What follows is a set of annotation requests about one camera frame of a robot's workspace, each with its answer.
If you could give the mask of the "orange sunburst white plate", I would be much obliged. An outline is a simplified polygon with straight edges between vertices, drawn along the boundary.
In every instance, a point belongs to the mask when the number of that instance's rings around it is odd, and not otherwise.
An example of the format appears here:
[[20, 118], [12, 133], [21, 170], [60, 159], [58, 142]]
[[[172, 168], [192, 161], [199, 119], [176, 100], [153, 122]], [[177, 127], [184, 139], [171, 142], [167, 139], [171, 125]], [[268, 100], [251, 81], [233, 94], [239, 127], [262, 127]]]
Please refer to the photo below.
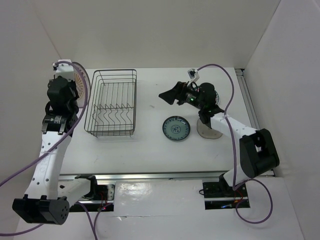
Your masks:
[[85, 68], [78, 62], [73, 62], [77, 69], [79, 69], [80, 73], [74, 67], [74, 80], [76, 82], [76, 89], [79, 95], [77, 99], [77, 104], [80, 109], [85, 106], [85, 90], [87, 91], [87, 104], [90, 100], [91, 95], [91, 83], [90, 78], [85, 70]]

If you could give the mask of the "green red rimmed white plate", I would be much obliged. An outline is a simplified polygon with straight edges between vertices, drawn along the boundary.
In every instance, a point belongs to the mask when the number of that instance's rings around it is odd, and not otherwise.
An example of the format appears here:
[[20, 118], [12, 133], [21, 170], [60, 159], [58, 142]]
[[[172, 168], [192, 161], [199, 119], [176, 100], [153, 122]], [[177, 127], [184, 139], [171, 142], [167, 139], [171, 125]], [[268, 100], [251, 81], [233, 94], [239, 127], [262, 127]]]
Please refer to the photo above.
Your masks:
[[218, 105], [220, 103], [220, 95], [217, 91], [215, 91], [215, 104]]

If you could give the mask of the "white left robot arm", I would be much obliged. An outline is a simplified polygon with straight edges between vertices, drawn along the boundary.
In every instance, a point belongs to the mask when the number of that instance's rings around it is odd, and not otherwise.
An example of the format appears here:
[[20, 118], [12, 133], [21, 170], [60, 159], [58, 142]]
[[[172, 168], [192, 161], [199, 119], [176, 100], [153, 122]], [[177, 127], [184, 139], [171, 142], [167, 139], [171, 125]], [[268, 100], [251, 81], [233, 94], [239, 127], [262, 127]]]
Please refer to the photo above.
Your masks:
[[79, 95], [75, 81], [58, 76], [49, 81], [47, 96], [40, 161], [24, 196], [14, 199], [12, 209], [29, 224], [62, 225], [70, 208], [82, 197], [97, 197], [99, 187], [93, 175], [78, 175], [66, 185], [59, 184], [65, 153], [79, 122]]

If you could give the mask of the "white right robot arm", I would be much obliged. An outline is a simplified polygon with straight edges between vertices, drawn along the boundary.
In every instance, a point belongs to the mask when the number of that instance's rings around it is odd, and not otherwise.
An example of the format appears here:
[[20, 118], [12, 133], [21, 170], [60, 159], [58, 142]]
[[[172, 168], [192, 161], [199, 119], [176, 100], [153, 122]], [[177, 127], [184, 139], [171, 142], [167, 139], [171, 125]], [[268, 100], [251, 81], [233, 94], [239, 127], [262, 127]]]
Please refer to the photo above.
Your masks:
[[205, 82], [197, 86], [179, 81], [158, 96], [170, 105], [196, 107], [202, 124], [231, 138], [233, 168], [221, 174], [218, 180], [218, 190], [223, 196], [231, 196], [240, 184], [279, 166], [280, 159], [271, 133], [265, 128], [258, 130], [246, 126], [228, 116], [217, 105], [213, 84]]

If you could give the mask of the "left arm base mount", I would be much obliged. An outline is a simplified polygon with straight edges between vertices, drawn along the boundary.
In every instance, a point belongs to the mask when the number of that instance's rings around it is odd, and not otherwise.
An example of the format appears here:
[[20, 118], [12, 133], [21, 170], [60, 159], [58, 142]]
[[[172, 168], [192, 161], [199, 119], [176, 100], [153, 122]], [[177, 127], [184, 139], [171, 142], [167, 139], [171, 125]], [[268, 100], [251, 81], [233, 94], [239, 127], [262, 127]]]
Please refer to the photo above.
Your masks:
[[89, 182], [88, 192], [76, 202], [82, 203], [89, 212], [113, 212], [116, 186], [114, 183], [98, 183], [95, 175], [80, 174], [74, 180]]

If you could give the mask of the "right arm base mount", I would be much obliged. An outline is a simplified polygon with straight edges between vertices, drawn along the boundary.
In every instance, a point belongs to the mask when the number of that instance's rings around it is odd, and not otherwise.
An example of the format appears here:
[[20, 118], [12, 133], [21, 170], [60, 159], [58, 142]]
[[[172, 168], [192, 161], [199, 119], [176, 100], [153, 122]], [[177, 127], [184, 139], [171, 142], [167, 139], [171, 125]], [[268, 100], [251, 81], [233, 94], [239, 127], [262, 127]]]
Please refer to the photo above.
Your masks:
[[224, 187], [218, 181], [205, 181], [198, 193], [204, 198], [206, 210], [225, 210], [238, 208], [250, 208], [246, 185], [242, 185], [236, 191], [232, 187]]

